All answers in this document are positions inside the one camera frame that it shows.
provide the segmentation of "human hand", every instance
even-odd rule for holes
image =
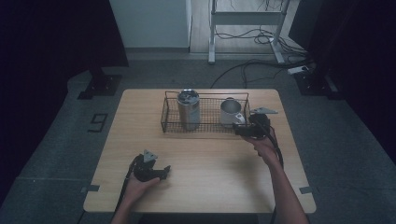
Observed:
[[[274,129],[270,129],[271,136],[276,140],[276,135]],[[263,139],[256,139],[252,137],[242,137],[245,141],[251,143],[254,149],[257,150],[259,155],[262,157],[267,165],[280,164],[279,159],[276,154],[276,149],[268,137]]]
[[[134,176],[134,173],[131,173],[123,200],[127,203],[136,202],[146,192],[147,189],[157,185],[160,183],[160,181],[160,178],[156,177],[150,179],[149,181],[141,182]]]

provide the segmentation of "white wall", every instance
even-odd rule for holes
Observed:
[[[188,48],[191,0],[110,0],[125,48]]]

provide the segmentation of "wooden table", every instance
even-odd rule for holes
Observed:
[[[113,212],[131,161],[144,149],[159,156],[154,169],[171,165],[168,178],[135,205],[142,213],[271,213],[275,207],[271,176],[253,146],[232,133],[164,133],[163,99],[170,90],[123,93],[102,156],[84,203],[88,212]],[[283,106],[275,90],[197,90],[200,93],[248,92],[250,108],[268,115],[276,129],[285,172],[306,213],[314,213],[312,193]]]

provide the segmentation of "silver can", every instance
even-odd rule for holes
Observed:
[[[195,90],[183,90],[177,95],[178,113],[184,129],[193,131],[199,127],[199,94]]]

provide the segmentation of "wire basket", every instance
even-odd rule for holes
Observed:
[[[166,91],[163,101],[161,125],[164,133],[234,133],[232,128],[225,128],[220,123],[220,105],[228,97],[233,97],[242,106],[241,114],[248,122],[248,93],[199,93],[200,122],[193,131],[186,130],[185,123],[180,121],[177,91]]]

